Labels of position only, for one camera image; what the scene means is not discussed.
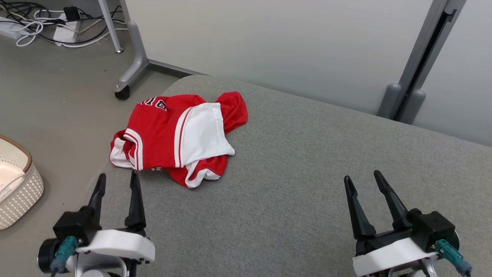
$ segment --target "black cable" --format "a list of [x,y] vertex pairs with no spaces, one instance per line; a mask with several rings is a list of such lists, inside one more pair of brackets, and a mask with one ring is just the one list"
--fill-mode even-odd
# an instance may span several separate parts
[[32,11],[32,8],[33,7],[38,7],[39,9],[41,10],[46,10],[46,12],[48,13],[48,17],[51,17],[51,13],[50,11],[43,5],[41,4],[38,4],[38,3],[33,3],[33,2],[5,2],[4,0],[0,0],[0,3],[2,4],[2,6],[7,10],[7,13],[9,14],[9,16],[11,16],[12,18],[14,18],[15,15],[12,15],[9,11],[9,9],[17,9],[17,11],[19,11],[19,15],[22,15],[23,17],[29,19],[29,13],[25,13],[23,12],[22,10],[20,10],[19,8],[22,7],[22,6],[27,6],[30,8],[30,12]]
[[84,12],[81,8],[77,8],[77,9],[78,9],[78,10],[80,10],[80,11],[82,12],[82,14],[83,14],[83,15],[85,15],[85,16],[87,16],[87,17],[89,17],[89,18],[92,18],[92,16],[91,16],[91,15],[86,14],[86,12]]
[[[113,16],[115,15],[116,13],[116,10],[118,8],[121,8],[120,5],[118,5],[116,7],[116,9],[111,13],[111,18],[113,18]],[[86,43],[86,42],[90,42],[90,41],[93,41],[94,39],[98,38],[100,35],[102,35],[104,33],[104,31],[106,31],[106,29],[108,28],[108,26],[104,27],[104,29],[102,29],[102,31],[100,33],[98,33],[95,37],[93,38],[90,38],[90,39],[87,39],[87,40],[84,40],[84,41],[79,41],[79,42],[63,42],[63,41],[56,41],[54,39],[51,39],[51,38],[47,38],[41,34],[38,34],[39,36],[41,36],[42,38],[46,39],[46,40],[49,40],[49,41],[52,41],[52,42],[58,42],[58,43],[63,43],[63,44],[82,44],[82,43]]]
[[6,20],[1,20],[0,23],[13,23],[13,24],[19,24],[19,25],[22,25],[22,26],[25,26],[24,24],[22,23],[19,23],[17,21],[6,21]]
[[[14,4],[14,3],[30,3],[30,2],[12,2],[12,3],[6,3],[5,1],[0,0],[0,3],[1,3],[4,7],[5,7],[5,10],[7,11],[7,13],[8,13],[10,16],[12,16],[12,18],[13,18],[15,21],[17,21],[17,23],[16,23],[16,24],[19,24],[19,25],[22,25],[22,26],[25,26],[25,25],[26,25],[26,24],[22,23],[19,19],[15,18],[15,17],[14,17],[15,15],[13,15],[13,14],[10,12],[9,8],[7,8],[7,7],[5,6],[5,4],[7,4],[7,5],[10,5],[10,6],[11,6],[11,4]],[[36,5],[36,6],[41,7],[41,9],[47,10],[47,11],[48,11],[48,17],[51,17],[51,14],[50,14],[50,12],[49,12],[49,10],[48,10],[47,8],[43,7],[42,5],[36,4],[36,3],[31,3],[31,4],[34,4],[34,5]],[[113,18],[113,16],[115,15],[115,13],[118,11],[118,8],[121,8],[121,6],[120,6],[120,5],[118,5],[118,6],[115,8],[115,10],[114,10],[113,12],[111,12],[111,18]],[[28,29],[29,29],[29,30],[31,30],[31,31],[33,31],[33,32],[35,32],[35,28],[34,28],[34,27],[29,26],[29,27],[28,27]],[[84,41],[78,41],[78,42],[64,42],[64,41],[58,41],[58,40],[54,40],[54,39],[51,39],[51,38],[45,37],[45,36],[43,36],[42,34],[37,34],[37,35],[38,35],[38,36],[40,36],[40,37],[42,37],[42,38],[44,38],[44,39],[46,39],[46,40],[48,40],[48,41],[52,41],[52,42],[58,42],[58,43],[63,43],[63,44],[82,44],[82,43],[90,42],[90,41],[92,41],[92,40],[94,40],[94,39],[98,38],[100,35],[102,35],[102,34],[104,33],[104,31],[106,31],[106,29],[108,29],[108,26],[104,27],[104,29],[102,29],[102,31],[101,31],[99,34],[97,34],[96,36],[94,36],[94,37],[92,37],[92,38],[90,38],[90,39],[87,39],[87,40],[84,40]]]
[[[85,21],[85,20],[94,20],[94,19],[104,19],[104,16],[91,17],[91,18],[81,18],[81,19],[77,19],[77,20],[67,20],[65,22]],[[115,18],[113,18],[113,20],[124,23],[124,20],[119,20],[119,19],[115,19]]]

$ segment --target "wicker basket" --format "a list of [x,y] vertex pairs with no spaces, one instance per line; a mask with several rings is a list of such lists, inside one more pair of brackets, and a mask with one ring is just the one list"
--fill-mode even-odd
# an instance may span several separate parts
[[43,180],[32,164],[31,154],[15,141],[0,135],[0,162],[22,170],[22,182],[0,202],[0,230],[14,224],[43,194]]

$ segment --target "power adapter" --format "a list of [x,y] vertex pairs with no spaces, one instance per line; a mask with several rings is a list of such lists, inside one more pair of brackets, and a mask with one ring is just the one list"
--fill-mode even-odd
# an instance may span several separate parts
[[65,7],[63,8],[68,21],[80,20],[79,8],[77,7]]
[[[60,15],[59,19],[66,21],[67,18],[66,18],[65,13],[62,13]],[[76,31],[79,31],[80,21],[66,22],[66,26],[70,27]],[[55,30],[55,35],[53,36],[53,40],[59,41],[59,42],[55,42],[55,44],[58,46],[62,46],[63,43],[65,43],[65,42],[75,42],[77,40],[77,33],[72,31],[72,30],[66,29],[64,27],[57,26],[57,29]]]

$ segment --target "gray sofa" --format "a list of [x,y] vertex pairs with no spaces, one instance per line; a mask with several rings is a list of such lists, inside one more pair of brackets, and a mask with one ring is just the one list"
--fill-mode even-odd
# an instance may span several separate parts
[[[221,179],[190,190],[165,172],[140,173],[156,261],[139,266],[139,276],[354,276],[343,177],[352,177],[376,230],[388,231],[375,169],[408,209],[438,210],[453,222],[473,276],[490,276],[492,148],[210,76],[184,78],[163,94],[213,102],[227,91],[242,94],[249,120],[227,136],[236,155]],[[130,170],[108,162],[101,172],[101,225],[123,227]],[[437,270],[458,276],[444,260]]]

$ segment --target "white wall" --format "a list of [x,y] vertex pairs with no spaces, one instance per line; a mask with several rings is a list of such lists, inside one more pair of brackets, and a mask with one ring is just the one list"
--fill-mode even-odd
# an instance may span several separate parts
[[492,1],[467,0],[427,76],[413,125],[492,146]]
[[127,0],[149,59],[376,114],[432,0]]

